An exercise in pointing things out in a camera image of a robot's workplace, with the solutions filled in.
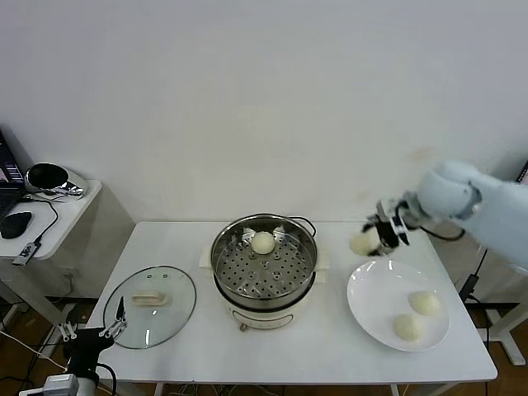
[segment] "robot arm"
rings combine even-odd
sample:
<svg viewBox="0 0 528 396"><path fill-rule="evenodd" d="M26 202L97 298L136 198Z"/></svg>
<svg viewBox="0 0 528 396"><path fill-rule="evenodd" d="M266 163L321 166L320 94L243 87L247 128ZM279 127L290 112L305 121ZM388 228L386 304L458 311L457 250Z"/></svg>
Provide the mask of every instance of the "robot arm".
<svg viewBox="0 0 528 396"><path fill-rule="evenodd" d="M416 192L378 202L377 214L351 240L351 249L363 256L389 254L408 244L409 230L445 219L528 273L528 186L500 181L456 161L429 171Z"/></svg>

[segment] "metal rim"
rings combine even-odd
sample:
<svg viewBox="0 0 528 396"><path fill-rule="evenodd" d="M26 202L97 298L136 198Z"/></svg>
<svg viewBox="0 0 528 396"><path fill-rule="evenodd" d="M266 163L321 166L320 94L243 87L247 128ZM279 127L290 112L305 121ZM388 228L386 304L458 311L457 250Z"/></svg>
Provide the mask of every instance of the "metal rim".
<svg viewBox="0 0 528 396"><path fill-rule="evenodd" d="M210 252L210 263L211 263L211 267L213 269L213 272L215 274L215 276L217 277L217 281L219 282L220 284L220 287L222 288L225 288L226 291L228 292L231 292L231 293L234 293L235 295L240 295L240 297L244 298L244 299L248 299L248 300L253 300L253 301L257 301L257 300L271 300L271 299L280 299L280 298L284 298L284 297L287 297L288 295L291 295L293 294L295 291L297 291L297 289L303 287L302 286L302 283L297 287L297 288L294 288L294 289L291 289L291 290L287 290L286 292L284 292L283 290L281 292L279 292L277 289L274 289L275 293L279 294L277 296L275 296L275 293L273 293L272 295L268 295L268 298L266 297L263 297L263 296L259 296L259 295L249 295L249 294L241 294L240 293L240 288L239 287L234 287L231 285L231 283L227 283L225 280L222 280L222 275L219 273L221 271L221 269L219 269L219 262L214 260L214 255L217 253L217 251L215 250L215 248L218 246L219 244L219 241L224 238L227 235L229 235L230 231L233 230L233 228L239 226L241 223L245 223L245 222L248 222L248 221L251 221L251 220L259 220L259 219L275 219L275 220L278 220L280 222L285 222L287 224L291 224L293 226L295 226L297 229L301 230L301 232L303 233L303 235L308 239L310 245L311 245L311 248L313 249L313 254L314 254L314 257L309 257L309 255L307 254L306 256L310 259L311 261L311 269L307 270L307 265L306 263L304 263L302 265L303 268L300 268L300 270L303 272L302 274L300 274L299 276L303 276L303 278L305 278L306 280L308 280L311 275L314 273L314 268L315 268L315 264L316 264L316 261L317 261L317 244L314 240L314 237L313 235L298 221L295 221L294 219L291 219L290 217L286 217L286 216L281 216L281 215L278 215L278 214L268 214L268 213L260 213L260 214L251 214L249 216L246 216L246 217L242 217L240 219L237 219L235 221L233 221L231 224L229 224L228 226L226 226L217 236L216 238L214 239L213 241L213 245L212 245L212 248L211 248L211 252ZM302 248L302 249L307 249L305 246L302 245L301 241L296 241L294 238L292 238L289 234L285 233L284 234L284 240L286 239L292 239L294 240L295 242L297 242L295 244L295 248ZM291 260L294 260L294 258L292 256L289 256L289 257L280 257L280 259L291 259ZM240 280L240 275L237 275L237 272L234 272L234 275L238 276L238 279Z"/></svg>
<svg viewBox="0 0 528 396"><path fill-rule="evenodd" d="M105 303L105 308L103 309L102 311L102 325L104 328L106 328L106 323L105 323L105 316L106 316L106 308L108 307L108 302L111 300L111 298L114 296L114 294L116 293L116 291L128 280L130 279L132 276L136 276L137 274L143 272L143 271L148 271L148 270L152 270L153 268L172 268L174 270L177 270L179 272L182 272L183 274L185 274L185 276L187 278L189 278L189 280L191 281L192 283L192 287L195 291L195 302L194 304L192 305L192 310L191 312L189 313L189 316L186 318L186 322L183 326L181 326L181 328L175 332L174 334L172 334L170 337L166 338L165 340L163 341L160 341L158 342L157 344L153 344L153 345L149 345L149 346L142 346L142 347L138 347L138 348L134 348L132 346L124 346L124 345L121 345L118 340L114 340L114 342L119 345L120 347L123 347L123 348L126 348L126 349L135 349L135 350L138 350L138 349L149 349L149 348L152 348L152 347L155 347L157 345L160 345L160 344L163 344L165 341L168 341L170 340L171 338L173 338L174 336L176 336L181 330L182 328L185 327L185 325L189 322L189 319L191 318L192 314L195 312L195 307L196 307L196 285L195 285L195 282L192 280L192 278L189 276L189 274L187 274L185 271L181 270L180 268L176 268L175 266L148 266L147 268L144 268L143 270L139 270L137 272L135 272L134 274L130 275L128 278L126 278L125 280L123 280L121 283L118 284L118 286L114 289L114 291L112 291L112 294L110 295L110 297L108 297L108 300L106 301Z"/></svg>
<svg viewBox="0 0 528 396"><path fill-rule="evenodd" d="M313 275L312 275L312 279L310 280L310 282L308 284L308 287L306 288L304 293L301 296L299 296L299 298L294 299L293 301L290 301L288 304L285 304L283 306L280 306L280 307L277 307L277 308L269 308L269 309L250 308L250 307L247 307L245 305L240 304L237 301L234 301L233 299L230 299L229 296L225 293L225 291L222 290L222 288L220 287L219 282L216 279L216 276L213 276L213 278L214 278L214 284L216 285L216 289L222 295L222 297L224 297L230 304L232 304L235 307L238 307L240 309L243 309L244 311L254 312L256 314L270 314L270 313L280 312L280 311L282 311L284 309L291 308L295 304L299 303L311 291L312 287L315 284L316 275L317 275L317 272L314 272Z"/></svg>

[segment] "white table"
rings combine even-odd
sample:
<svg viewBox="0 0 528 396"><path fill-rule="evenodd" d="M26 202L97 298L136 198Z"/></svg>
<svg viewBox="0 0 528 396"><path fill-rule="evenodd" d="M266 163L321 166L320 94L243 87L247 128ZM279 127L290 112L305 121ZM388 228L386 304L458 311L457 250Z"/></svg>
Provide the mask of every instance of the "white table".
<svg viewBox="0 0 528 396"><path fill-rule="evenodd" d="M59 219L42 237L42 246L35 253L32 260L45 260L53 256L60 244L66 239L73 226L101 190L100 181L89 180L88 184L88 193L80 200L53 203L55 210L59 214ZM0 258L3 259L0 267L0 279L9 289L20 296L50 323L58 324L64 321L67 311L61 312L44 297L40 292L39 285L26 276L25 267L11 265L12 259L18 256L25 245L33 242L55 217L50 206L42 202L19 203L11 210L10 214L25 211L30 211L33 215L26 231L18 238L0 238ZM55 277L59 283L65 282L64 278L54 271L49 271L48 275ZM14 303L18 300L13 294L2 293L2 297L6 298L9 303ZM12 311L10 311L8 317L12 317Z"/></svg>
<svg viewBox="0 0 528 396"><path fill-rule="evenodd" d="M362 223L316 223L317 242L329 260L327 280L314 285L309 304L295 322L271 331L240 332L228 315L200 255L223 223L140 223L134 229L93 310L88 327L102 325L111 292L148 266L175 266L196 284L196 309L173 338L147 350L120 346L100 361L130 382L202 384L397 384L449 383L421 387L439 394L459 382L491 380L497 370L431 243L421 232L410 236L394 258L430 277L449 306L451 328L436 348L396 351L369 336L347 305L352 271L365 261L348 248ZM108 378L103 370L101 377Z"/></svg>

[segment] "stainless steel pot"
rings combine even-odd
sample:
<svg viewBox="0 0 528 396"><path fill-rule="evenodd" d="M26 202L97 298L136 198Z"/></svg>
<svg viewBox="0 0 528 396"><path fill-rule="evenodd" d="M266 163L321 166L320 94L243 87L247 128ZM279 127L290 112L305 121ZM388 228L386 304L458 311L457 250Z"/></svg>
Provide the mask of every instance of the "stainless steel pot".
<svg viewBox="0 0 528 396"><path fill-rule="evenodd" d="M294 219L303 219L313 235ZM269 254L257 254L251 241L267 231L275 240ZM302 299L314 283L315 228L304 218L253 214L228 225L216 237L210 260L215 283L231 302L255 312L287 308Z"/></svg>

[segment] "laptop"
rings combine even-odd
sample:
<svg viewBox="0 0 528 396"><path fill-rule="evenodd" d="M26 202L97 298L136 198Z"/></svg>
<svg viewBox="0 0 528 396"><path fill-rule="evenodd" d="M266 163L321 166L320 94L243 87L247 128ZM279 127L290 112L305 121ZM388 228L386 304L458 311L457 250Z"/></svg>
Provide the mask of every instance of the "laptop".
<svg viewBox="0 0 528 396"><path fill-rule="evenodd" d="M0 219L26 194L24 176L0 130Z"/></svg>

